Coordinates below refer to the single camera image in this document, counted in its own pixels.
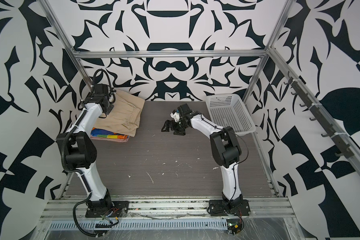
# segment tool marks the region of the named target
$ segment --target patterned backdrop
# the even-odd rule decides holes
[[[264,49],[285,0],[50,0],[76,50]]]
[[[275,47],[360,146],[360,0],[298,0]]]
[[[277,51],[360,146],[360,1],[298,0]],[[248,108],[280,195],[312,239],[360,238],[360,177],[269,60]]]
[[[93,76],[106,69],[115,88],[151,101],[199,101],[212,94],[243,96],[259,57],[84,59]],[[108,84],[106,76],[95,82]]]
[[[79,113],[81,81],[38,3],[0,0],[0,239],[31,232],[59,193],[55,139]]]

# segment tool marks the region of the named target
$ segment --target white debris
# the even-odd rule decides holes
[[[149,175],[149,173],[148,173],[148,172],[146,172],[146,173],[148,174],[149,178],[151,179],[152,184],[154,184],[154,181],[152,180],[151,175]]]

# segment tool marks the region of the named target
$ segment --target white plastic basket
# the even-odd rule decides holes
[[[256,131],[256,126],[239,95],[207,96],[206,105],[212,122],[222,127],[232,127],[239,136]]]

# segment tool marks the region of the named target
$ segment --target folded clothing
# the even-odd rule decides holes
[[[95,140],[109,140],[115,142],[127,142],[129,136],[124,134],[119,134],[116,132],[110,132],[104,129],[92,128],[91,139]]]
[[[134,137],[140,125],[145,100],[118,89],[114,108],[106,118],[99,118],[94,127]]]

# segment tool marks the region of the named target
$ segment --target khaki pants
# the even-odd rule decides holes
[[[99,118],[94,127],[134,137],[140,124],[144,99],[117,90],[114,108],[106,118]]]

